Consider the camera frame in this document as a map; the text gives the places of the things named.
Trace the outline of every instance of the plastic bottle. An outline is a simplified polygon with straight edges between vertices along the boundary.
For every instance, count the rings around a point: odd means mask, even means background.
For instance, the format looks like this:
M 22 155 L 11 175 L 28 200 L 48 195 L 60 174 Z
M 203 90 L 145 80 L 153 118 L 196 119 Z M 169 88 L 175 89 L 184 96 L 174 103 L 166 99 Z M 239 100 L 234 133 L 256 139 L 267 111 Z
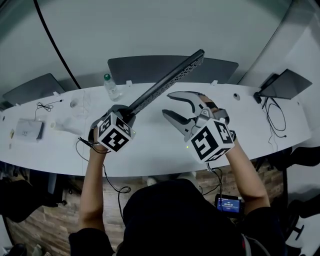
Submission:
M 115 81 L 111 78 L 111 76 L 109 74 L 104 75 L 103 86 L 106 89 L 106 91 L 108 92 L 110 99 L 113 102 L 116 102 L 119 97 L 119 92 L 117 89 L 117 85 L 115 84 Z

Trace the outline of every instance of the black strap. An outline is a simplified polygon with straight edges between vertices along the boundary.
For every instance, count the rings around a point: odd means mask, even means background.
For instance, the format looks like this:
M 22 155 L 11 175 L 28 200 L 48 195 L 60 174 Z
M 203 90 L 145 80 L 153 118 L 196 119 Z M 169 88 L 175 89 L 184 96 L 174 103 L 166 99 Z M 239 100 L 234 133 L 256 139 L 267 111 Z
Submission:
M 206 104 L 206 106 L 207 106 L 208 108 L 210 108 L 210 109 L 218 108 L 217 105 L 216 105 L 214 102 L 212 102 L 212 101 L 210 101 L 210 102 L 205 102 L 205 104 Z
M 237 138 L 236 132 L 234 130 L 230 130 L 230 133 L 231 133 L 231 137 L 232 137 L 233 142 L 235 142 L 235 140 Z

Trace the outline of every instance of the forearm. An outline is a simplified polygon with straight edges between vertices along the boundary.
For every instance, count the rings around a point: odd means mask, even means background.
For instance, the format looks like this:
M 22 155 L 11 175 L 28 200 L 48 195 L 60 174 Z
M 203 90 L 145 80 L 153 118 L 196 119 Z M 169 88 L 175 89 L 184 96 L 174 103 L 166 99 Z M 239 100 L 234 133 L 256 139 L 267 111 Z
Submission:
M 103 163 L 105 154 L 90 150 L 80 199 L 79 227 L 103 229 Z
M 257 174 L 254 166 L 241 148 L 238 140 L 226 157 L 230 163 L 236 186 L 244 201 L 255 202 L 254 208 L 270 206 L 266 188 Z

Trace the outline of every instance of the wire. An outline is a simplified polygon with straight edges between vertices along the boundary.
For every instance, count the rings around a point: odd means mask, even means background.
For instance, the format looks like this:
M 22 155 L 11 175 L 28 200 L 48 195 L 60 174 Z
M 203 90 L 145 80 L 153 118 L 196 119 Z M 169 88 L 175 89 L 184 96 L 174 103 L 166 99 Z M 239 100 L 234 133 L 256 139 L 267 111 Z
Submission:
M 54 106 L 51 104 L 57 103 L 57 102 L 62 102 L 62 101 L 63 101 L 63 99 L 60 99 L 58 101 L 54 101 L 54 102 L 48 103 L 46 105 L 43 105 L 41 102 L 38 102 L 36 104 L 36 110 L 34 111 L 34 121 L 36 121 L 36 113 L 37 113 L 38 109 L 44 108 L 47 112 L 51 112 L 51 110 L 54 108 Z
M 268 105 L 268 104 L 267 104 L 267 103 L 268 103 L 268 99 L 271 99 L 274 103 L 270 103 L 270 104 Z M 279 104 L 278 104 L 278 103 L 275 101 L 275 99 L 273 99 L 273 98 L 267 97 L 267 98 L 265 99 L 265 101 L 264 101 L 264 104 L 263 104 L 263 105 L 261 104 L 261 106 L 262 106 L 263 112 L 266 113 L 266 120 L 267 120 L 267 122 L 269 123 L 269 126 L 270 126 L 271 136 L 270 136 L 270 138 L 269 138 L 269 140 L 268 140 L 268 143 L 272 146 L 272 151 L 274 152 L 274 146 L 270 143 L 270 140 L 271 140 L 273 134 L 274 134 L 276 137 L 278 137 L 278 138 L 286 138 L 286 137 L 287 137 L 287 135 L 279 135 L 279 134 L 276 132 L 276 131 L 278 131 L 278 132 L 284 132 L 284 131 L 287 129 L 286 117 L 285 117 L 285 114 L 284 114 L 283 110 L 282 110 L 281 107 L 279 106 Z M 282 114 L 283 120 L 284 120 L 284 127 L 283 127 L 283 128 L 277 128 L 277 127 L 274 125 L 273 121 L 271 120 L 270 115 L 269 115 L 269 113 L 270 113 L 270 107 L 271 107 L 271 106 L 275 106 L 275 107 L 277 107 L 277 108 L 281 111 L 281 114 Z M 276 145 L 276 152 L 277 152 L 277 151 L 278 151 L 278 144 L 277 144 L 277 142 L 276 142 L 276 137 L 274 137 L 273 140 L 274 140 L 274 143 L 275 143 L 275 145 Z
M 217 189 L 217 187 L 219 187 L 219 186 L 220 186 L 220 183 L 218 185 L 216 185 L 214 187 L 214 189 L 211 189 L 210 191 L 208 191 L 207 193 L 204 193 L 204 194 L 203 194 L 203 190 L 201 190 L 201 195 L 205 196 L 205 195 L 211 193 L 212 191 L 215 191 Z
M 86 140 L 84 140 L 83 138 L 80 137 L 79 140 L 78 140 L 78 141 L 76 142 L 76 144 L 75 144 L 75 150 L 76 150 L 77 154 L 78 154 L 83 160 L 89 162 L 88 159 L 84 158 L 84 157 L 79 153 L 78 148 L 77 148 L 77 145 L 78 145 L 79 142 L 82 142 L 82 143 L 86 144 L 88 147 L 92 148 L 93 150 L 95 150 L 95 149 L 93 148 L 93 145 L 96 145 L 96 144 L 98 144 L 98 143 L 90 143 L 90 142 L 88 142 L 88 141 L 86 141 Z M 98 151 L 96 151 L 96 152 L 97 152 L 97 153 L 100 153 L 100 154 L 110 153 L 110 151 L 107 151 L 107 153 L 102 153 L 102 152 L 98 152 Z M 121 204 L 120 204 L 120 194 L 130 193 L 132 189 L 131 189 L 131 187 L 129 187 L 129 186 L 123 186 L 123 187 L 121 187 L 120 189 L 117 189 L 117 188 L 110 182 L 110 180 L 109 180 L 109 178 L 108 178 L 108 175 L 107 175 L 107 172 L 106 172 L 106 167 L 105 167 L 104 164 L 102 164 L 102 167 L 103 167 L 103 172 L 104 172 L 104 175 L 105 175 L 106 180 L 108 181 L 108 183 L 110 184 L 110 186 L 118 193 L 119 211 L 120 211 L 121 218 L 122 218 L 122 220 L 124 221 L 124 215 L 123 215 L 122 208 L 121 208 Z
M 218 186 L 219 186 L 219 190 L 220 190 L 220 207 L 221 207 L 221 212 L 223 212 L 223 209 L 222 209 L 222 190 L 223 190 L 222 177 L 223 177 L 223 172 L 222 172 L 222 170 L 220 168 L 217 168 L 217 167 L 215 168 L 215 169 L 218 169 L 221 172 L 221 178 L 220 178 L 219 175 L 216 173 L 216 170 L 212 169 L 208 162 L 206 163 L 206 167 L 208 168 L 209 172 L 214 173 L 218 177 L 218 180 L 219 180 L 219 185 Z
M 39 16 L 39 18 L 40 18 L 40 21 L 41 21 L 41 23 L 42 23 L 42 26 L 43 26 L 43 28 L 44 28 L 47 36 L 49 37 L 50 42 L 51 42 L 53 48 L 54 48 L 55 51 L 56 51 L 56 54 L 58 54 L 58 56 L 59 56 L 62 64 L 64 65 L 66 71 L 69 73 L 69 75 L 70 75 L 70 77 L 72 78 L 73 82 L 75 83 L 76 87 L 78 87 L 78 89 L 81 89 L 81 87 L 80 87 L 80 85 L 78 84 L 76 78 L 74 77 L 74 75 L 72 74 L 71 70 L 69 69 L 69 67 L 68 67 L 65 59 L 62 57 L 62 55 L 61 55 L 61 53 L 60 53 L 60 51 L 59 51 L 59 49 L 58 49 L 58 47 L 57 47 L 57 45 L 56 45 L 53 37 L 51 36 L 51 33 L 50 33 L 50 31 L 49 31 L 49 29 L 48 29 L 48 27 L 47 27 L 47 24 L 46 24 L 46 22 L 45 22 L 45 19 L 44 19 L 44 17 L 42 16 L 41 9 L 40 9 L 40 7 L 39 7 L 39 4 L 38 4 L 37 0 L 33 0 L 33 2 L 34 2 L 34 6 L 35 6 L 35 9 L 36 9 L 36 12 L 38 13 L 38 16 Z

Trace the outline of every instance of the curved white table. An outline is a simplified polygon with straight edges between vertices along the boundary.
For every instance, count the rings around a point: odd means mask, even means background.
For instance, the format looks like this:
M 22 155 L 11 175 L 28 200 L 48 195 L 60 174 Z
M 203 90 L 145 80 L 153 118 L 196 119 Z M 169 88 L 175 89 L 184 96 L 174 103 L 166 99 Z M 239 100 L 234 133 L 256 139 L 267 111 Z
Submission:
M 117 104 L 130 105 L 153 84 L 120 85 L 123 96 Z M 84 89 L 90 94 L 91 110 L 89 117 L 76 119 L 72 117 L 70 101 L 74 92 L 66 92 L 60 97 L 48 97 L 28 102 L 22 106 L 15 106 L 1 113 L 0 119 L 0 160 L 17 166 L 51 173 L 80 175 L 86 174 L 87 162 L 82 160 L 75 151 L 77 136 L 50 128 L 50 123 L 57 119 L 70 118 L 71 127 L 77 128 L 87 139 L 90 125 L 100 118 L 113 104 L 107 92 L 101 87 Z M 173 110 L 180 115 L 191 118 L 193 113 L 186 102 L 169 99 L 166 95 L 175 91 L 201 92 L 211 98 L 219 108 L 227 110 L 230 116 L 229 128 L 236 131 L 237 138 L 250 159 L 265 156 L 293 145 L 301 143 L 311 137 L 305 113 L 298 103 L 299 98 L 292 100 L 277 99 L 286 120 L 286 130 L 278 132 L 286 138 L 271 136 L 270 127 L 262 106 L 253 98 L 258 88 L 233 84 L 207 83 L 176 83 L 168 91 L 158 97 L 136 117 L 133 129 L 136 131 L 134 140 L 121 152 L 110 153 L 105 160 L 107 174 L 110 177 L 152 176 L 172 173 L 182 173 L 206 168 L 197 163 L 184 143 L 183 135 L 173 127 L 162 115 L 162 109 Z M 11 129 L 15 129 L 19 118 L 34 118 L 36 103 L 47 104 L 59 99 L 63 102 L 55 103 L 51 112 L 44 109 L 37 111 L 40 119 L 46 120 L 44 136 L 38 143 L 27 143 L 9 138 Z M 284 125 L 281 112 L 277 108 L 270 108 L 270 117 L 277 127 Z M 82 143 L 78 150 L 83 157 L 89 157 L 89 148 Z M 225 156 L 210 163 L 212 167 L 228 165 Z

